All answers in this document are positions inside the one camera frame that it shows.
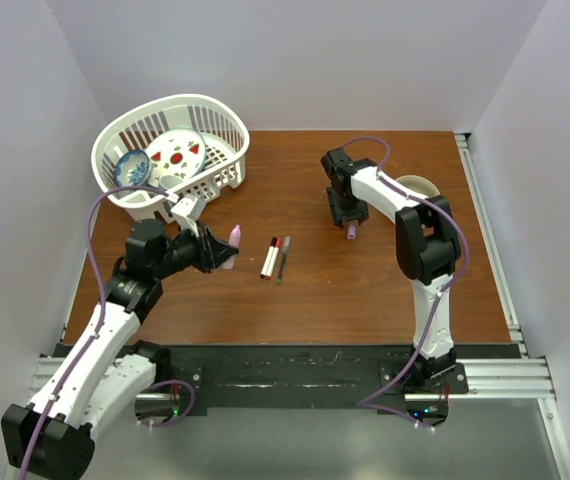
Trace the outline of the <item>green gel pen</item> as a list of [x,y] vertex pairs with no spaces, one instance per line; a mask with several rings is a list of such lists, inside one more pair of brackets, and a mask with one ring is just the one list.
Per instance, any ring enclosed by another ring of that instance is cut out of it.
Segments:
[[282,255],[281,255],[281,260],[280,260],[280,264],[279,264],[278,275],[277,275],[277,279],[276,279],[276,284],[277,284],[277,285],[281,285],[281,284],[282,284],[282,278],[283,278],[283,274],[284,274],[284,269],[285,269],[286,261],[287,261],[287,258],[288,258],[288,253],[289,253],[289,247],[284,247],[284,248],[283,248]]

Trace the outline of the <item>white black marker pen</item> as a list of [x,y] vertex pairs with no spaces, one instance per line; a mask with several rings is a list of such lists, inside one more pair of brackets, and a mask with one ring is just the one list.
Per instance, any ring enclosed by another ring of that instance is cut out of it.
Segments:
[[272,242],[269,246],[269,249],[267,251],[261,272],[260,272],[260,278],[265,278],[268,274],[268,270],[269,270],[269,266],[271,264],[271,260],[275,251],[275,246],[276,246],[277,241],[275,240],[274,242]]

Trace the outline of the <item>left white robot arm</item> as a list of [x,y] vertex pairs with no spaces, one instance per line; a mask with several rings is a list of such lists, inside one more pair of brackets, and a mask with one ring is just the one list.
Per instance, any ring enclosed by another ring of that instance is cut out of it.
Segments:
[[132,226],[77,343],[26,405],[10,405],[1,418],[8,462],[19,478],[81,478],[101,429],[138,393],[174,384],[167,348],[139,341],[118,354],[162,296],[163,279],[188,268],[211,273],[238,252],[201,222],[176,237],[158,220]]

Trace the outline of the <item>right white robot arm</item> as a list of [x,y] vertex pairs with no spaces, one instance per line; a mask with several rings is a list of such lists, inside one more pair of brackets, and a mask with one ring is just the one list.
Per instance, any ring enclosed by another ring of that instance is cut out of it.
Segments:
[[450,204],[442,195],[409,189],[369,159],[351,159],[342,148],[328,151],[321,165],[330,180],[333,223],[350,239],[369,218],[370,206],[394,225],[397,264],[412,285],[415,333],[408,365],[392,382],[407,380],[421,392],[434,392],[456,364],[449,296],[456,263],[467,247]]

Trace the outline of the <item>purple highlighter cap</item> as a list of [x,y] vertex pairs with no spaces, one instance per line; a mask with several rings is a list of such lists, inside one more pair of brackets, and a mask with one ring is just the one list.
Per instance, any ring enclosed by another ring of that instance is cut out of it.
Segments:
[[357,236],[357,227],[355,225],[350,225],[347,228],[347,238],[349,240],[355,240]]

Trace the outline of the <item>pink highlighter pen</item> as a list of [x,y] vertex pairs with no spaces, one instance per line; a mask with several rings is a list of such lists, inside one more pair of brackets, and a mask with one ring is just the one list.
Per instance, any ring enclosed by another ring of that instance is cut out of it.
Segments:
[[[236,224],[234,226],[234,228],[232,229],[232,231],[230,232],[228,243],[231,246],[238,248],[240,245],[240,241],[241,241],[241,235],[242,235],[241,226],[239,224]],[[226,270],[231,270],[234,266],[235,259],[236,259],[236,255],[231,256],[222,265],[222,268],[226,269]]]

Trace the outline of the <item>white red marker pen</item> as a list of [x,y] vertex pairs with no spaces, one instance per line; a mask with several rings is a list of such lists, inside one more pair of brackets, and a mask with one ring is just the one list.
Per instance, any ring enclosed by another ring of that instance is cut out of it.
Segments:
[[267,274],[267,276],[265,277],[265,278],[268,279],[268,280],[271,279],[271,277],[272,277],[272,275],[273,275],[273,271],[274,271],[274,268],[275,268],[276,260],[277,260],[277,258],[278,258],[280,249],[276,249],[276,248],[275,248],[275,251],[274,251],[274,254],[273,254],[273,257],[272,257],[272,260],[271,260],[271,264],[270,264],[270,266],[269,266],[268,274]]

